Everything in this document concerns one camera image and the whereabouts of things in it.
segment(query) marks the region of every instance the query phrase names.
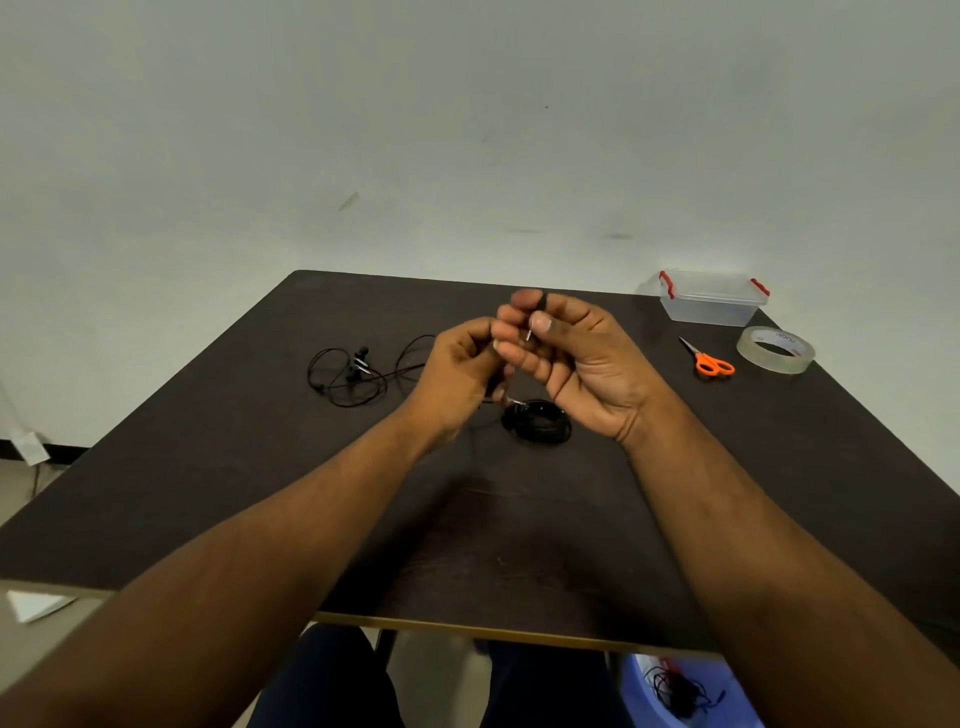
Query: dark brown table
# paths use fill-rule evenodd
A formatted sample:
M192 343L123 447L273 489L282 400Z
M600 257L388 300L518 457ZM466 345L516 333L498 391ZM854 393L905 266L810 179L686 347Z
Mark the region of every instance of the dark brown table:
M0 528L0 579L68 595L122 588L400 402L392 384L373 406L332 406L306 384L314 352L367 346L386 372L415 336L493 314L511 291L297 271ZM737 328L672 322L652 297L579 295L616 316L784 510L958 662L960 498L943 481L817 364L775 375L737 355ZM736 376L698 379L678 335ZM619 448L579 426L560 447L519 442L493 406L415 468L318 617L715 649Z

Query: person's right arm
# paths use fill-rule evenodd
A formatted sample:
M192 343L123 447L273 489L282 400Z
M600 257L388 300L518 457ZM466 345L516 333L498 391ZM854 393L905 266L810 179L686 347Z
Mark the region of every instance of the person's right arm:
M958 724L960 670L763 493L609 313L549 294L531 315L540 296L501 306L497 351L626 450L765 724Z

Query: person's left arm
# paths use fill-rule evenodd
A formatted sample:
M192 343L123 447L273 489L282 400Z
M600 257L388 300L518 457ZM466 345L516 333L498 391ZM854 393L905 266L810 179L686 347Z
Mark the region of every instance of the person's left arm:
M492 319L437 337L416 389L359 440L111 598L0 697L10 726L229 726L400 483L452 440L503 361Z

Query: wall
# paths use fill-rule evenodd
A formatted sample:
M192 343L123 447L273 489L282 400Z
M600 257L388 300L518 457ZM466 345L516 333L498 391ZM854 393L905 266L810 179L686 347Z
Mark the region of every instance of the wall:
M0 379L91 445L297 268L742 270L960 488L958 26L955 0L6 0Z

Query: clear tape roll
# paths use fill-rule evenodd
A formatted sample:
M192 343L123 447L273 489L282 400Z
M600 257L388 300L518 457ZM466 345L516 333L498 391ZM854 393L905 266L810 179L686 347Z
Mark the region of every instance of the clear tape roll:
M764 349L760 344L771 344L790 354L781 354ZM770 327L747 327L736 342L736 350L747 361L758 367L782 375L798 375L806 370L816 350L796 334Z

